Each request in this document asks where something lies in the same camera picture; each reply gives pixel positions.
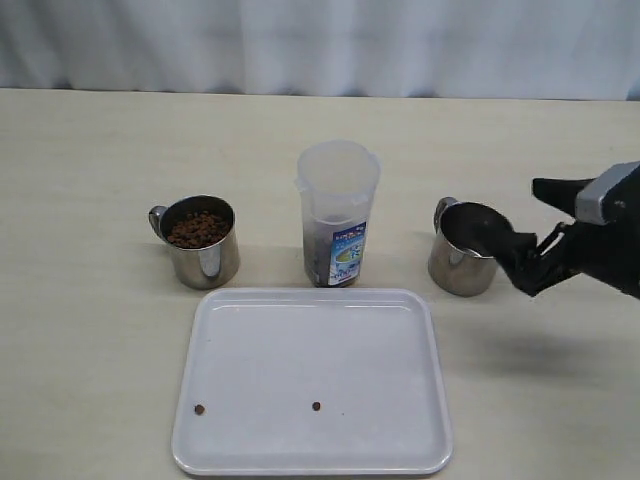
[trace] tray rim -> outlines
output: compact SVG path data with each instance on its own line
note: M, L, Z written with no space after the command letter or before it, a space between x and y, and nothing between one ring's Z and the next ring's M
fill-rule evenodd
M270 293L274 294L283 294L283 293L305 293L317 295L317 296L340 296L340 295L349 295L350 292L367 292L370 294L401 294L407 295L413 298L420 307L422 308L425 314L425 322L427 327L427 336L429 338L429 351L431 355L431 361L434 365L434 379L436 382L436 390L438 397L438 407L440 410L443 426L444 426L444 440L445 440L445 448L444 455L439 461L429 467L429 468L398 468L398 467L390 467L390 468L345 468L345 467L336 467L336 468L196 468L187 463L185 463L178 453L179 449L177 448L178 438L177 438L177 426L179 424L180 412L184 407L185 399L185 389L186 386L189 385L190 378L190 365L192 362L192 356L194 355L193 346L196 340L196 331L198 330L199 323L204 318L201 313L205 308L205 305L209 302L212 297L224 296L228 293ZM183 470L185 473L194 476L211 476L211 477L221 477L221 476L229 476L229 477L239 477L239 476L259 476L259 477L291 477L291 476L344 476L344 475L354 475L354 476L381 476L381 475L399 475L399 476L418 476L418 475L433 475L444 467L448 465L453 456L453 427L451 423L451 416L448 408L447 402L447 393L446 387L444 383L444 375L442 373L442 365L440 362L440 355L437 347L437 339L435 333L435 327L433 325L433 319L431 317L431 309L427 302L417 293L404 289L404 288L368 288L368 287L352 287L350 289L319 289L319 288L302 288L302 287L227 287L227 288L219 288L209 292L205 295L200 302L198 303L198 307L196 308L193 323L191 325L191 333L189 336L189 344L187 347L187 355L185 357L185 364L182 373L180 390L179 390L179 398L176 405L176 411L174 416L174 423L172 427L171 434L171 453L174 461L177 466Z

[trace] metal cup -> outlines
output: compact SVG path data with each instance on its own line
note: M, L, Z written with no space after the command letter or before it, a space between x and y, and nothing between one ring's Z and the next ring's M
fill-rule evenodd
M169 242L174 225L187 213L208 211L226 220L229 233L205 248L180 248ZM240 267L240 255L235 234L235 214L231 205L218 197L198 195L182 199L170 207L155 206L149 211L149 223L167 245L177 277L188 287L209 290L225 284Z
M471 235L473 222L509 221L491 207L459 202L445 197L438 202L433 225L436 240L429 256L429 275L436 284L454 295L472 297L486 291L498 269L496 260L475 247Z

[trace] coffee beans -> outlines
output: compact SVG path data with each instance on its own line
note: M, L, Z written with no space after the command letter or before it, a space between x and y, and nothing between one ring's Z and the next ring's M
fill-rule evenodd
M219 242L229 230L231 226L226 220L205 210L188 213L173 226L167 240L176 247L198 249Z

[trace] mug handle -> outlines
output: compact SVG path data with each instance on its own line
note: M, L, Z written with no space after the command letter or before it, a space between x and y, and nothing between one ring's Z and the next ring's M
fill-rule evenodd
M447 208L451 205L455 205L456 203L459 202L453 197L444 197L440 199L436 206L436 211L433 213L433 228L436 229L436 233L440 230L440 218L442 217L442 214Z
M151 228L158 235L158 237L162 238L162 232L160 231L160 220L162 219L162 215L167 211L167 207L163 207L162 205L156 205L151 210L149 210L149 223L151 224Z

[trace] blue label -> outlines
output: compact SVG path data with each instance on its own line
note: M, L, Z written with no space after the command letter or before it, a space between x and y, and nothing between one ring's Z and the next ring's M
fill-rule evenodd
M329 285L338 285L358 276L366 230L367 222L363 222L333 234Z

